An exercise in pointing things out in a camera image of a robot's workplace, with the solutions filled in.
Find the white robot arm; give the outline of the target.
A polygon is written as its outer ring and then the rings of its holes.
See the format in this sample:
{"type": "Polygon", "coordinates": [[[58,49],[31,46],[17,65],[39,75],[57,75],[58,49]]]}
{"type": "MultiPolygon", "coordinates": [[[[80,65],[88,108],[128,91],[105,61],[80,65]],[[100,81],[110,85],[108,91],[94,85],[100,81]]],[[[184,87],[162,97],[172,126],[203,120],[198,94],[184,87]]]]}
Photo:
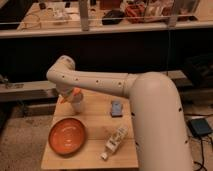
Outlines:
{"type": "Polygon", "coordinates": [[[139,171],[193,171],[180,95],[168,76],[77,71],[63,55],[46,77],[63,97],[79,87],[129,100],[139,171]]]}

